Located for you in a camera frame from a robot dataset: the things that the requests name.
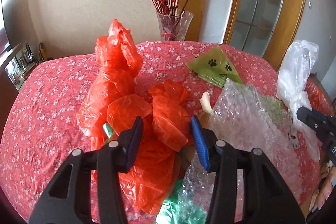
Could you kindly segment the white plastic bag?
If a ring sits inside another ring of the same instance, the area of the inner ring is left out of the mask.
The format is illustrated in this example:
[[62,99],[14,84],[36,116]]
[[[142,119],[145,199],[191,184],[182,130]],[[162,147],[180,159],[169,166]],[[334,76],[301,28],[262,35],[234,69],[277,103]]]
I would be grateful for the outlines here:
[[305,91],[310,72],[318,59],[319,46],[306,40],[291,43],[278,70],[277,98],[288,108],[293,125],[290,143],[299,148],[297,133],[303,134],[307,151],[314,161],[319,161],[320,152],[314,131],[297,118],[300,107],[311,110],[311,104]]

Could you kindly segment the green plastic bag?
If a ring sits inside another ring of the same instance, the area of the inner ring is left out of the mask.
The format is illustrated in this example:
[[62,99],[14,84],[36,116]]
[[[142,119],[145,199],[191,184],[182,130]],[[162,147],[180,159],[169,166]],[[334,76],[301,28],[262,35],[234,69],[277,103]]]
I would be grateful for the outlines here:
[[129,223],[188,223],[178,214],[184,174],[179,155],[160,142],[144,121],[134,166],[119,174]]

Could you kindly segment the clear bubble wrap sheet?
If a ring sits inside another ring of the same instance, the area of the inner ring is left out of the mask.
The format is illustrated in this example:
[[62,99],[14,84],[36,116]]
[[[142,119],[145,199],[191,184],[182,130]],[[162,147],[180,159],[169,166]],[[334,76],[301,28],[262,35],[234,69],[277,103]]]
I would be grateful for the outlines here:
[[[292,122],[282,102],[256,88],[227,80],[205,128],[236,149],[260,148],[287,183],[297,202],[303,192],[299,160],[289,140]],[[178,194],[178,223],[205,223],[215,175],[194,156]]]

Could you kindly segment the large orange plastic bag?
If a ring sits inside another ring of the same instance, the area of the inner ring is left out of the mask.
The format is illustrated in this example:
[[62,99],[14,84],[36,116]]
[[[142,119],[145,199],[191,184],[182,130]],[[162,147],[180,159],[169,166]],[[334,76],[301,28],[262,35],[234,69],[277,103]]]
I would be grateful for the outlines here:
[[83,101],[76,119],[96,150],[108,139],[103,125],[115,136],[129,129],[137,117],[143,119],[143,135],[134,166],[120,174],[123,193],[129,202],[147,214],[157,215],[178,178],[178,153],[193,144],[190,115],[184,106],[187,89],[166,79],[148,88],[146,100],[135,92],[135,77],[143,59],[130,30],[113,20],[108,35],[95,46],[99,73]]

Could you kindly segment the red lined trash basket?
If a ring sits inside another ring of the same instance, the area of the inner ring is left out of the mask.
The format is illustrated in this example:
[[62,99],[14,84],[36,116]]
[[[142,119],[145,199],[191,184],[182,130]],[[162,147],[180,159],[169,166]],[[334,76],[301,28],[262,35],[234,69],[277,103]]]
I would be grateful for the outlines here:
[[322,114],[334,116],[331,100],[317,79],[309,77],[305,91],[308,94],[312,108]]

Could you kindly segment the pink floral tablecloth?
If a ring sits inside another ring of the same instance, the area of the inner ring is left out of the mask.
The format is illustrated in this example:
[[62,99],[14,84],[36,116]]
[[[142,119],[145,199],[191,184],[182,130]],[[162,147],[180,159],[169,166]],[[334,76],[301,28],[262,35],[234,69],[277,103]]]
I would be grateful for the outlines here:
[[[188,90],[189,114],[199,114],[201,94],[208,91],[215,102],[221,91],[195,76],[186,62],[212,47],[201,42],[139,44],[143,66],[135,92],[147,97],[152,84],[171,79]],[[25,221],[69,153],[91,148],[76,114],[97,74],[93,54],[47,61],[34,69],[11,108],[1,139],[1,188]]]

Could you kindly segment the beige paper scrap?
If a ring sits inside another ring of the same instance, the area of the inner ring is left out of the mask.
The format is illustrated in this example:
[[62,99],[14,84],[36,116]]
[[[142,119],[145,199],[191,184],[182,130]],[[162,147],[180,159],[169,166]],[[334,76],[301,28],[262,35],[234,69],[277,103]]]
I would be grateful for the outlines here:
[[210,102],[210,94],[209,92],[204,92],[202,94],[202,97],[199,99],[199,102],[201,103],[202,110],[207,113],[212,115],[213,114],[213,108],[211,107],[211,102]]

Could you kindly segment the olive paw print bag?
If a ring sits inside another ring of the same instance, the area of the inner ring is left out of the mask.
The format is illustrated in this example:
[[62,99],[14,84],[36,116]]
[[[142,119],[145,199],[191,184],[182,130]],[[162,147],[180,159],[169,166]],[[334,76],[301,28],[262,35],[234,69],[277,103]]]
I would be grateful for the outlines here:
[[234,65],[219,46],[187,61],[186,66],[200,79],[219,88],[224,88],[227,79],[243,83]]

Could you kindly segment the wooden glass door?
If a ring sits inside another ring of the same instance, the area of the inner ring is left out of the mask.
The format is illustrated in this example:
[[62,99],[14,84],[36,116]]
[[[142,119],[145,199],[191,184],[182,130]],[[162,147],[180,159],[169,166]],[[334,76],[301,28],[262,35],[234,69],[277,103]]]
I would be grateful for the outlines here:
[[223,43],[279,69],[297,32],[305,0],[232,0]]

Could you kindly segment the dark wooden tv cabinet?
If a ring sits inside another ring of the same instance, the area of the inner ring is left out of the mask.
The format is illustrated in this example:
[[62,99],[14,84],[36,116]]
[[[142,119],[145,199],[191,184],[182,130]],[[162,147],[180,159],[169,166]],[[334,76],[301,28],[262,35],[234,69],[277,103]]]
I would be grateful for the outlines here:
[[8,46],[1,53],[1,136],[18,93],[36,64],[28,43]]

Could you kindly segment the glass vase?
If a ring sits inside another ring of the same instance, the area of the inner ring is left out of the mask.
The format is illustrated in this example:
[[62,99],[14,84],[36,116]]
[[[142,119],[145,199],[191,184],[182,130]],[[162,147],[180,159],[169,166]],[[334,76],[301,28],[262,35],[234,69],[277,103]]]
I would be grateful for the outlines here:
[[184,41],[190,23],[193,20],[193,13],[184,11],[179,15],[164,15],[156,12],[159,32],[163,41]]

